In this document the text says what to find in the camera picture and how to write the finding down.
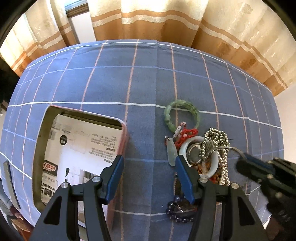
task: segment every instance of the blue tablecloth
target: blue tablecloth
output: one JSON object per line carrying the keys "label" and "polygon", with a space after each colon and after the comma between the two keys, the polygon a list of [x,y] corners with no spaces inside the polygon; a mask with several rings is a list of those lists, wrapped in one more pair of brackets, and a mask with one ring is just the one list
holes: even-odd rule
{"label": "blue tablecloth", "polygon": [[[1,139],[1,169],[11,162],[22,215],[33,225],[40,213],[32,197],[32,161],[41,120],[50,103],[125,120],[130,134],[123,176],[122,209],[116,207],[113,240],[187,240],[191,224],[173,223],[164,211],[173,199],[174,168],[164,136],[172,136],[163,111],[175,99],[199,110],[199,134],[224,130],[231,145],[264,160],[283,157],[274,98],[264,85],[229,62],[191,48],[150,40],[80,44],[42,56],[25,69],[7,110]],[[194,121],[178,110],[178,122]],[[258,185],[235,171],[229,177],[246,190],[262,222],[270,214]],[[6,181],[2,177],[8,194]],[[221,205],[217,206],[217,217]],[[214,239],[218,239],[215,228]]]}

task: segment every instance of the barcode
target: barcode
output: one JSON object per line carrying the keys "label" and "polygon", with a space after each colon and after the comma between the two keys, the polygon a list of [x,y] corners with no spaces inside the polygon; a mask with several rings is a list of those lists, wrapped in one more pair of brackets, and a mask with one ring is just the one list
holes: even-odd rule
{"label": "barcode", "polygon": [[50,130],[48,139],[53,141],[55,138],[55,134],[56,134],[56,132],[54,130]]}

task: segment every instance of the black circle label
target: black circle label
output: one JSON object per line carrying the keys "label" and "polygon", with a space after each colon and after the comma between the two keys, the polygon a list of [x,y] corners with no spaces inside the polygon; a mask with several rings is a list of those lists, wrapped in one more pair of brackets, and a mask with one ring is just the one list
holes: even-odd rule
{"label": "black circle label", "polygon": [[67,140],[68,140],[67,137],[65,135],[62,135],[59,139],[59,142],[61,143],[61,145],[64,146],[64,145],[66,145]]}

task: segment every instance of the silver bead necklace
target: silver bead necklace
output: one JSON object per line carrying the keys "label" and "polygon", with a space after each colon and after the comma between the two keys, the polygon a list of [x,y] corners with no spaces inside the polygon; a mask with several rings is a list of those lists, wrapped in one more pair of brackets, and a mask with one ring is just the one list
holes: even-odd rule
{"label": "silver bead necklace", "polygon": [[228,149],[224,149],[223,147],[229,146],[230,143],[228,141],[227,134],[224,131],[219,131],[215,128],[210,128],[209,131],[205,133],[205,139],[201,143],[200,152],[200,158],[202,159],[202,161],[205,161],[214,151],[217,151],[211,150],[213,147],[221,147],[221,149],[218,151],[219,166],[222,168],[219,184],[227,186],[230,185],[227,167]]}

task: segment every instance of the white jade bangle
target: white jade bangle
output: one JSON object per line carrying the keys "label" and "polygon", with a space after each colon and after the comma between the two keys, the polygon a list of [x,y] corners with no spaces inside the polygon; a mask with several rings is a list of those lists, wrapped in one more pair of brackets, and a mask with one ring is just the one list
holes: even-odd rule
{"label": "white jade bangle", "polygon": [[[179,155],[183,155],[183,157],[185,158],[186,162],[188,163],[188,160],[187,160],[187,156],[186,156],[186,151],[187,151],[187,148],[189,146],[190,143],[194,142],[194,141],[197,141],[198,143],[200,142],[203,142],[204,141],[204,138],[201,137],[201,136],[194,136],[194,137],[191,137],[189,139],[187,139],[181,146],[180,150],[179,150]],[[215,173],[216,173],[216,170],[218,168],[218,165],[219,165],[219,158],[218,158],[218,152],[214,152],[212,155],[211,155],[211,168],[209,169],[209,172],[207,174],[200,174],[201,177],[206,177],[206,178],[210,178],[212,177]]]}

